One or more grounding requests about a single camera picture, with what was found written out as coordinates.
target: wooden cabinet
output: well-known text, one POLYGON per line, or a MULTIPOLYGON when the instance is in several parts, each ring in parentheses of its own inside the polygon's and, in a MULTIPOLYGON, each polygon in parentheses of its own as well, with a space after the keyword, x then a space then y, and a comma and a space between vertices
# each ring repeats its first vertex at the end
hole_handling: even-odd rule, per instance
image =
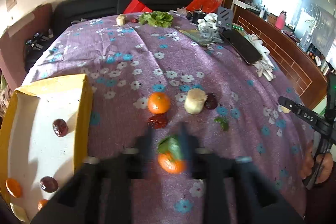
POLYGON ((233 22, 263 40, 264 46, 291 81, 305 106, 310 109, 317 106, 326 95, 327 79, 315 62, 275 26, 236 5, 233 22))

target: bed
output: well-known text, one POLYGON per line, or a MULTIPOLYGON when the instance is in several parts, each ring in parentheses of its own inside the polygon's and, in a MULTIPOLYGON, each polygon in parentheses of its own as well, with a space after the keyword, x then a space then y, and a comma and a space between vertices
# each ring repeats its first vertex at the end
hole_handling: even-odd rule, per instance
MULTIPOLYGON (((172 26, 165 29, 130 23, 138 16, 128 14, 122 27, 116 25, 116 16, 69 27, 30 69, 23 84, 87 74, 94 92, 88 155, 99 158, 116 155, 144 133, 151 116, 147 99, 154 91, 164 91, 172 101, 169 123, 155 131, 153 149, 177 130, 179 122, 188 122, 189 132, 201 145, 220 156, 251 156, 303 215, 305 188, 298 171, 313 131, 292 113, 281 111, 279 96, 301 101, 278 66, 273 72, 276 78, 268 82, 231 46, 203 49, 179 32, 196 27, 183 16, 174 14, 172 26), (214 93, 218 107, 188 114, 184 100, 192 88, 214 93), (214 122, 218 116, 227 117, 229 131, 214 122)), ((234 212, 233 185, 226 186, 234 212)), ((170 175, 153 162, 149 180, 132 182, 134 223, 201 223, 204 187, 203 181, 170 175)))

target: orange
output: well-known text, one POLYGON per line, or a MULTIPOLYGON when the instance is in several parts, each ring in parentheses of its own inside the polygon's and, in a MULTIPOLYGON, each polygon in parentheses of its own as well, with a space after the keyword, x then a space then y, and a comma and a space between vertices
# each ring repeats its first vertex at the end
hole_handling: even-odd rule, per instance
POLYGON ((184 160, 174 160, 170 152, 159 153, 157 160, 160 166, 171 174, 182 173, 186 168, 184 160))
POLYGON ((19 198, 22 195, 21 185, 15 179, 6 179, 6 187, 8 192, 14 197, 19 198))
POLYGON ((169 110, 170 99, 163 92, 154 92, 148 98, 148 109, 153 114, 162 114, 169 110))
POLYGON ((48 199, 41 199, 39 201, 39 204, 37 206, 37 208, 39 209, 39 211, 47 204, 49 200, 48 199))

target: red plastic bag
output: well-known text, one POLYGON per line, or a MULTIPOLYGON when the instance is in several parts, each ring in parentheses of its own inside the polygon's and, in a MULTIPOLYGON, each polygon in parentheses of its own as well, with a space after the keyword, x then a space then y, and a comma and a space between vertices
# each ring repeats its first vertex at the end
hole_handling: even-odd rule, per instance
POLYGON ((213 13, 221 5, 222 0, 193 0, 186 9, 188 11, 199 10, 201 7, 205 13, 213 13))
POLYGON ((123 14, 129 13, 139 13, 139 12, 152 12, 145 4, 141 3, 139 0, 132 0, 127 6, 123 14))

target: pink bottle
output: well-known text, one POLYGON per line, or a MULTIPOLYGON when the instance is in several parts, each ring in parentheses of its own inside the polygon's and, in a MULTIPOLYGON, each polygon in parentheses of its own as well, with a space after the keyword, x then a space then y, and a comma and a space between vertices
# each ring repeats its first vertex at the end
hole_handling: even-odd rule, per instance
POLYGON ((277 21, 275 22, 275 27, 277 27, 279 30, 282 30, 285 26, 287 14, 285 11, 282 11, 280 15, 277 18, 277 21))

